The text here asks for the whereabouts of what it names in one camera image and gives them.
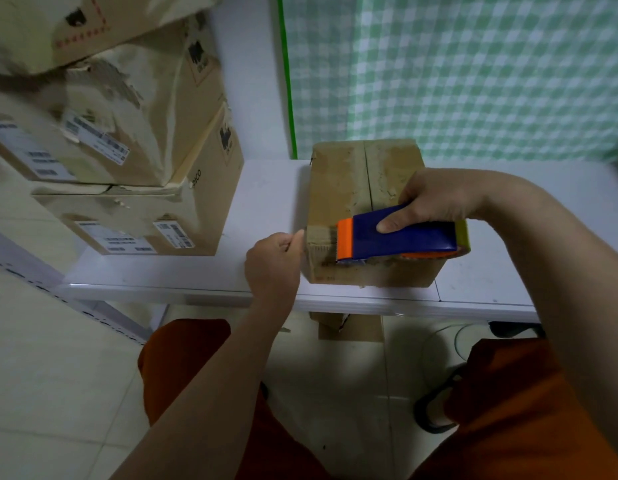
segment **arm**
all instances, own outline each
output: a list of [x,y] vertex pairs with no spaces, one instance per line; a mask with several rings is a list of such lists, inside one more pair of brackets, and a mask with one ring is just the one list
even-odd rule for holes
[[532,183],[491,171],[425,169],[401,195],[413,202],[378,224],[477,218],[504,240],[553,349],[618,453],[618,254]]
[[296,299],[303,237],[302,231],[273,234],[249,251],[245,275],[253,304],[247,316],[112,480],[235,476],[273,340]]

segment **green checkered curtain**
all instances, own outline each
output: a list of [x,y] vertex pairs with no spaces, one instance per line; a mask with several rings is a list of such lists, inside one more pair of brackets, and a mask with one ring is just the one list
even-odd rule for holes
[[299,158],[618,158],[618,0],[282,0]]

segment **leg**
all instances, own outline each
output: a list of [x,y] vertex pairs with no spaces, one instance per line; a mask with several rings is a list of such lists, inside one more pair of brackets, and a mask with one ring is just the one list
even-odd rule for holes
[[481,340],[444,412],[458,429],[412,479],[618,479],[545,339]]
[[[225,320],[176,320],[159,328],[138,358],[145,411],[153,425],[229,337]],[[327,479],[324,467],[295,441],[258,393],[251,434],[238,474],[250,479]]]

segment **forearm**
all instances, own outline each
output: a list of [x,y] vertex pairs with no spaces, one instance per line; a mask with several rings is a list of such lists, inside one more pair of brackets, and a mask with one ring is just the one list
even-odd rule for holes
[[232,479],[287,304],[255,303],[112,479]]
[[567,378],[618,452],[618,254],[543,190],[511,185],[491,201],[487,221]]

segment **white table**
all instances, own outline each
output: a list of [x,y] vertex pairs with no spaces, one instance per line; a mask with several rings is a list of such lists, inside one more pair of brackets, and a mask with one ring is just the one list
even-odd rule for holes
[[[592,162],[428,162],[507,171],[544,187],[618,250],[618,167]],[[306,224],[308,161],[245,163],[216,256],[101,256],[88,248],[60,286],[65,296],[127,302],[248,306],[246,251],[273,232]],[[469,222],[472,252],[449,260],[434,285],[392,289],[312,285],[303,275],[296,309],[536,321],[504,244]]]

